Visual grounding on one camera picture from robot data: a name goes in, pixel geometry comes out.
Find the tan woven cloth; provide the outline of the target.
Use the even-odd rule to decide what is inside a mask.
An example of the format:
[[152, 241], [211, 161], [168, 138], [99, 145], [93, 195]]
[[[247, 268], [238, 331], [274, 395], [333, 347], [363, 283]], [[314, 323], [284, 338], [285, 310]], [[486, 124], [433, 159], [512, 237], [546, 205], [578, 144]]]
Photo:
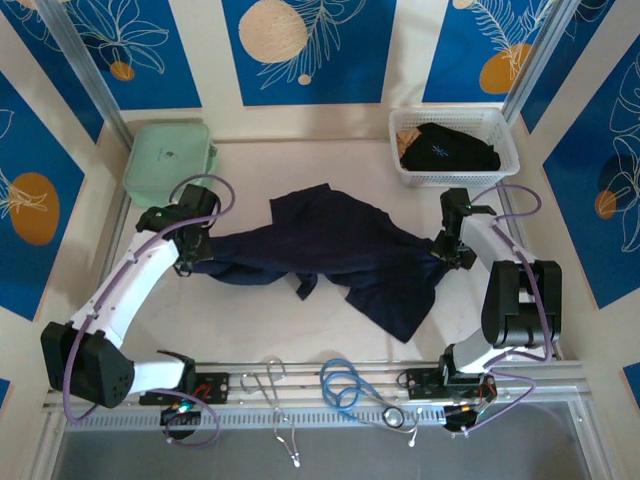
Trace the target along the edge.
[[402, 130], [396, 134], [396, 146], [398, 151], [398, 156], [402, 157], [406, 150], [411, 146], [411, 144], [419, 138], [421, 132], [414, 128], [412, 130]]

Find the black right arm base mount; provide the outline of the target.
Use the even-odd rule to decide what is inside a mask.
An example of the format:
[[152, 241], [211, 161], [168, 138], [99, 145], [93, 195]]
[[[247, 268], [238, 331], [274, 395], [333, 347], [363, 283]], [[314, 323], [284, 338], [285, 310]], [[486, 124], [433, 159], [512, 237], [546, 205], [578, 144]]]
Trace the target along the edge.
[[438, 367], [407, 369], [404, 376], [409, 399], [440, 402], [444, 427], [453, 434], [468, 433], [498, 397], [494, 377], [485, 373], [449, 374]]

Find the white plastic basket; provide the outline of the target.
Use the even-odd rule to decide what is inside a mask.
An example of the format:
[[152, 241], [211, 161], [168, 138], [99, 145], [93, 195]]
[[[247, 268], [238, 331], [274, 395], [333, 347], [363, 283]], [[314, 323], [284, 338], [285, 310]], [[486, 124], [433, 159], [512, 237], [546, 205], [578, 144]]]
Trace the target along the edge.
[[[496, 170], [417, 170], [410, 171], [401, 165], [398, 136], [434, 123], [456, 132], [462, 132], [492, 147], [498, 155], [500, 166]], [[436, 105], [429, 107], [400, 108], [389, 115], [390, 155], [401, 181], [412, 187], [485, 187], [491, 186], [520, 169], [509, 127], [497, 108], [478, 106]]]

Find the silver stethoscope chest piece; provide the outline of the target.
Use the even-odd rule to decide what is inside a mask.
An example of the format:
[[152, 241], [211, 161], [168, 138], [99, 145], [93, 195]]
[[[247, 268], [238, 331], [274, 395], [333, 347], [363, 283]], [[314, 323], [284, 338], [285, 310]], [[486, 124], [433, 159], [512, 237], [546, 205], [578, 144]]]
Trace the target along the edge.
[[[412, 413], [396, 404], [392, 404], [366, 382], [357, 382], [354, 386], [347, 387], [344, 396], [347, 398], [345, 414], [350, 419], [363, 425], [404, 435], [407, 437], [409, 448], [416, 446], [421, 408], [416, 413]], [[371, 418], [360, 414], [357, 408], [361, 400], [372, 401], [380, 408], [380, 411]]]

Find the aluminium frame post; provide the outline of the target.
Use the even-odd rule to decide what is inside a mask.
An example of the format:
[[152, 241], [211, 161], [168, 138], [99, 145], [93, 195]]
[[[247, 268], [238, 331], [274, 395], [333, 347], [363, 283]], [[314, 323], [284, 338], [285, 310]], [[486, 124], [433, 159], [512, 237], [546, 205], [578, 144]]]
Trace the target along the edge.
[[580, 0], [553, 0], [551, 11], [502, 106], [501, 112], [509, 127], [519, 118], [523, 105], [540, 79], [579, 3]]
[[64, 7], [58, 0], [34, 2], [47, 29], [103, 120], [120, 143], [131, 150], [133, 138], [120, 114], [120, 108]]

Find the black t-shirt with blue print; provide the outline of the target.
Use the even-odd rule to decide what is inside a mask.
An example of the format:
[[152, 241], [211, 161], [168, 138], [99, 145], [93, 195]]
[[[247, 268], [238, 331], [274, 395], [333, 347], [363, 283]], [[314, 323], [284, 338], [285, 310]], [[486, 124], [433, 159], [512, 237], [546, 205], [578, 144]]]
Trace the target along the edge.
[[412, 172], [498, 171], [501, 161], [494, 148], [471, 135], [436, 123], [416, 127], [421, 135], [399, 157]]

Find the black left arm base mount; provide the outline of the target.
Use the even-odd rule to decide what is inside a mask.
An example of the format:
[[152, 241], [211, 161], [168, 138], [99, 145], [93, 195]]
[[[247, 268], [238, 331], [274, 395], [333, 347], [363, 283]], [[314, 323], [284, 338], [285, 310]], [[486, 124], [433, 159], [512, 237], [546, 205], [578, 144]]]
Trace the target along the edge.
[[[207, 405], [223, 405], [229, 393], [228, 373], [197, 373], [190, 395]], [[142, 406], [161, 408], [160, 425], [195, 426], [202, 421], [202, 408], [193, 400], [166, 393], [146, 392], [139, 397]]]

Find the navy blue t-shirt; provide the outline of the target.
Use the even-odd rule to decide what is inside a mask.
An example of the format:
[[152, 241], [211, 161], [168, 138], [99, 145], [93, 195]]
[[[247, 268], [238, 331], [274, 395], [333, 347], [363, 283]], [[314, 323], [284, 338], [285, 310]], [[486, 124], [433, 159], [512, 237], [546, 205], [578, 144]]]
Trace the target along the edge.
[[347, 288], [346, 301], [406, 343], [435, 302], [448, 271], [433, 242], [396, 226], [383, 210], [321, 184], [270, 202], [272, 222], [213, 237], [213, 257], [194, 270], [231, 285], [269, 285], [288, 274], [306, 299], [320, 277]]

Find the green lidded container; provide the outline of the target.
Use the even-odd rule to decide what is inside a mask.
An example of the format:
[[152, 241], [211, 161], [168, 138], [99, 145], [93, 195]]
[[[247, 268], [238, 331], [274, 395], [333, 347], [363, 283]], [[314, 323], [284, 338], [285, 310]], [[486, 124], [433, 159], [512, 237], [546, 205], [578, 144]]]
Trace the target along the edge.
[[195, 174], [213, 174], [218, 164], [206, 125], [150, 124], [136, 134], [122, 184], [134, 205], [165, 206], [179, 182]]

